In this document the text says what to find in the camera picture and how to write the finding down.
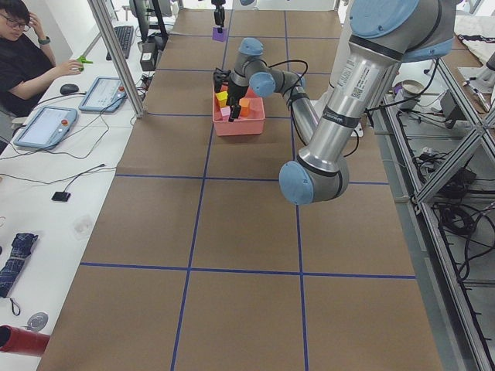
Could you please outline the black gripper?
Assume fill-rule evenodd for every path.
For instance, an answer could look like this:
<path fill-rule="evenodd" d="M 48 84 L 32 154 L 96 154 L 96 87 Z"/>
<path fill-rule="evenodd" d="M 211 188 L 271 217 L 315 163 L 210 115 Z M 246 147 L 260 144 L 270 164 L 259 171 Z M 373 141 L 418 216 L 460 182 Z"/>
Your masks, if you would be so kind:
<path fill-rule="evenodd" d="M 223 26 L 225 21 L 225 9 L 223 6 L 217 5 L 214 12 L 213 17 L 215 24 L 217 26 L 217 32 L 223 33 Z"/>
<path fill-rule="evenodd" d="M 232 79 L 228 80 L 227 85 L 227 105 L 230 106 L 229 122 L 237 120 L 241 114 L 240 100 L 244 98 L 248 91 L 247 86 L 241 86 Z"/>

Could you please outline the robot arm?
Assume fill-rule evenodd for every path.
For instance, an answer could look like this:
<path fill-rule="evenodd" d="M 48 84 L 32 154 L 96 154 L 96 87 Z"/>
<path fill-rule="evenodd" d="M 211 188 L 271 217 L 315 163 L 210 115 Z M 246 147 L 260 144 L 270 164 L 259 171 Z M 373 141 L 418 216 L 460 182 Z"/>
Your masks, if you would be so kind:
<path fill-rule="evenodd" d="M 240 113 L 248 90 L 259 97 L 279 93 L 304 142 L 278 176 L 283 196 L 296 205 L 335 199 L 349 182 L 343 150 L 380 86 L 386 70 L 432 60 L 452 48 L 456 1 L 355 1 L 350 8 L 350 54 L 335 88 L 317 114 L 296 73 L 269 67 L 264 47 L 245 38 L 227 85 L 230 117 Z"/>

